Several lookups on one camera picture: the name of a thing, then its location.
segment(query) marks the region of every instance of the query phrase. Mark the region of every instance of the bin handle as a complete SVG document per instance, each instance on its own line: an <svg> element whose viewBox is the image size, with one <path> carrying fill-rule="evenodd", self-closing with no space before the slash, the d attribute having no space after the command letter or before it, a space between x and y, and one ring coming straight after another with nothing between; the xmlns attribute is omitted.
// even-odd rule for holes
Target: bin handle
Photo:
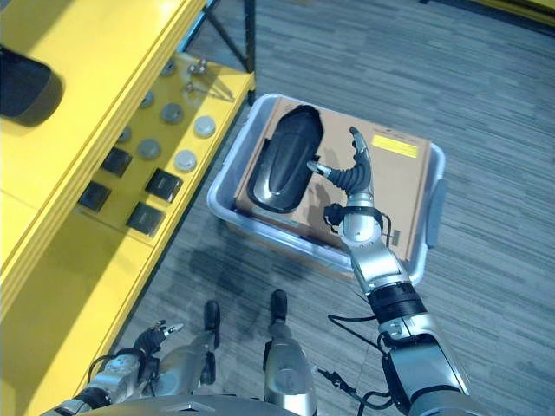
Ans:
<svg viewBox="0 0 555 416"><path fill-rule="evenodd" d="M440 235L441 212L446 195L447 181L440 179L435 185L428 207L428 218L426 219L426 245L429 249L433 249L437 245Z"/></svg>

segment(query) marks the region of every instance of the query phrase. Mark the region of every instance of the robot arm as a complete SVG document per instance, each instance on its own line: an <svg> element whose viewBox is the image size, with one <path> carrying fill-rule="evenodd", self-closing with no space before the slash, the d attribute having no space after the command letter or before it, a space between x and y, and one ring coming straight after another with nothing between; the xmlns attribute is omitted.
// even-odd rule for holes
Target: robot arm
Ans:
<svg viewBox="0 0 555 416"><path fill-rule="evenodd" d="M369 150L354 127L350 132L356 149L354 167L340 171L317 162L309 162L308 167L347 193L347 206L332 205L324 218L339 225L356 279L390 348L382 358L382 367L394 403L410 416L487 416L470 398L468 378L407 272L382 241Z"/></svg>
<svg viewBox="0 0 555 416"><path fill-rule="evenodd" d="M182 323L164 323L156 322L140 334L133 348L121 349L79 394L42 416L71 416L141 397L140 388L158 373L159 361L153 354L170 334L183 328Z"/></svg>

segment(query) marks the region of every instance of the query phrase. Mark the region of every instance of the shelf leg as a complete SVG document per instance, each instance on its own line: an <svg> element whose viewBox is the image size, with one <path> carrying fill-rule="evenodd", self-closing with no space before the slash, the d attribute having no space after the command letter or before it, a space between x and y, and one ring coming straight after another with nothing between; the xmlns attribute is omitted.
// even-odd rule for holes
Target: shelf leg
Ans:
<svg viewBox="0 0 555 416"><path fill-rule="evenodd" d="M245 45L246 45L246 70L255 72L256 58L256 0L245 0ZM256 100L256 89L249 91L248 101L252 106Z"/></svg>

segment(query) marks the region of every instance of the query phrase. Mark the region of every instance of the brown cardboard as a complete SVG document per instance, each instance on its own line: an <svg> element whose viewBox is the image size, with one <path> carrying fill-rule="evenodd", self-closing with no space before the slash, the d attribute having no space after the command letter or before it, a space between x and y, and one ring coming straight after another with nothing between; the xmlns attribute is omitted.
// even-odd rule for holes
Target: brown cardboard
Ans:
<svg viewBox="0 0 555 416"><path fill-rule="evenodd" d="M239 183L236 191L236 206L238 210L269 224L294 231L300 236L320 243L341 247L339 236L330 231L322 215L324 207L334 202L346 205L347 196L326 178L313 174L301 203L294 212L289 214L263 210L251 202L246 192L248 178L251 176L264 139L271 139L281 117L297 106L298 102L285 98L276 102L272 116L260 136ZM320 112L324 130L322 143L317 152L320 163L341 169L353 166L354 148L350 144L352 136L349 133L351 126L356 127L366 139L372 160L375 207L389 215L392 221L392 235L398 236L390 245L391 250L401 260L408 260L412 252L424 193L430 142L346 114L317 106L315 108ZM416 155L416 157L409 157L407 154Z"/></svg>

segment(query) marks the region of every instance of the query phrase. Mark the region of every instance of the black metal bracket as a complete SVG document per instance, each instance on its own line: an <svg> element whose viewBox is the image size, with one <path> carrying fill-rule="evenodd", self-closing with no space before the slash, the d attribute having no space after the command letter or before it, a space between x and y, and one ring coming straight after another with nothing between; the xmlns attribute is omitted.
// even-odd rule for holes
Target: black metal bracket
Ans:
<svg viewBox="0 0 555 416"><path fill-rule="evenodd" d="M243 54L237 44L229 36L227 31L221 22L214 15L214 8L218 5L219 0L212 0L205 7L202 8L202 13L199 20L194 24L191 32L189 33L188 39L181 45L181 50L185 50L187 46L191 43L193 38L199 32L202 23L207 20L216 29L219 36L241 62L241 65L245 68L248 73L254 73L255 70L255 35L256 35L256 22L255 22L255 11L256 11L256 0L244 0L245 5L245 54ZM252 105L256 99L256 89L249 91L248 101Z"/></svg>

